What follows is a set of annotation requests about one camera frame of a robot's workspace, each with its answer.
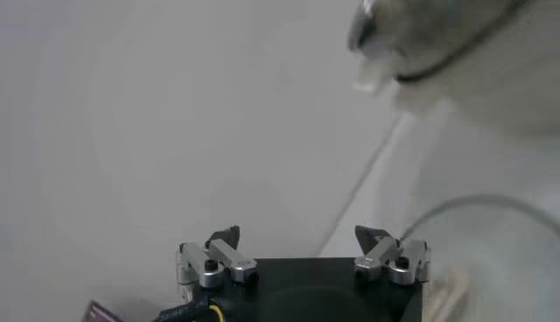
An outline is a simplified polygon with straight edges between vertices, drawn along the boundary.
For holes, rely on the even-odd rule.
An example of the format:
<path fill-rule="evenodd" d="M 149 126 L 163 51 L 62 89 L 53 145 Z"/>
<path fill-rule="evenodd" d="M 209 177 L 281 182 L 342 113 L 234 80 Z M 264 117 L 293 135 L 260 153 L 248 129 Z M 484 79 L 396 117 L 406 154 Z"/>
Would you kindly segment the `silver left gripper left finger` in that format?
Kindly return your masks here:
<path fill-rule="evenodd" d="M 204 242 L 183 242 L 176 250 L 178 292 L 185 302 L 193 302 L 202 291 L 221 289 L 226 281 L 251 285 L 258 279 L 256 259 L 239 252 L 239 226 L 216 231 Z"/>

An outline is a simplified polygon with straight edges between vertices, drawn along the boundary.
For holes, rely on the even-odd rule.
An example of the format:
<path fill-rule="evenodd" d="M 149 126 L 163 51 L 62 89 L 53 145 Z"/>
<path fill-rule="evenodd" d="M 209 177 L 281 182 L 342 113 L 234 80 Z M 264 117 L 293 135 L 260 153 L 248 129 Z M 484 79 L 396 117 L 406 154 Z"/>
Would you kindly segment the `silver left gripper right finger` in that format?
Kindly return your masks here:
<path fill-rule="evenodd" d="M 387 278 L 397 285 L 426 283 L 430 278 L 431 249 L 426 241 L 397 239 L 383 229 L 356 226 L 355 237 L 363 255 L 353 261 L 360 284 Z"/>

